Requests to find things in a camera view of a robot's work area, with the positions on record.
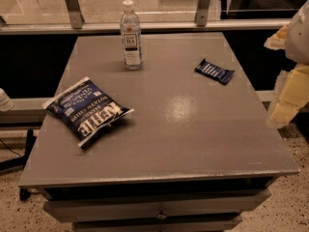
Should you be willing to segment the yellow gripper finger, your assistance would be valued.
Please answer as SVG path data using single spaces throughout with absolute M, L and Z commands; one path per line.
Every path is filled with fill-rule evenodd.
M 276 33 L 267 38 L 264 47 L 272 50 L 284 49 L 287 31 L 288 25 L 282 26 Z
M 287 126 L 309 102 L 309 66 L 297 64 L 289 72 L 277 76 L 266 124 L 272 129 Z

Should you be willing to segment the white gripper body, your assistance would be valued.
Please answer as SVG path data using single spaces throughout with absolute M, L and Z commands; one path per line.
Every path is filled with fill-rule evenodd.
M 293 16 L 288 25 L 285 52 L 288 59 L 309 64 L 309 0 Z

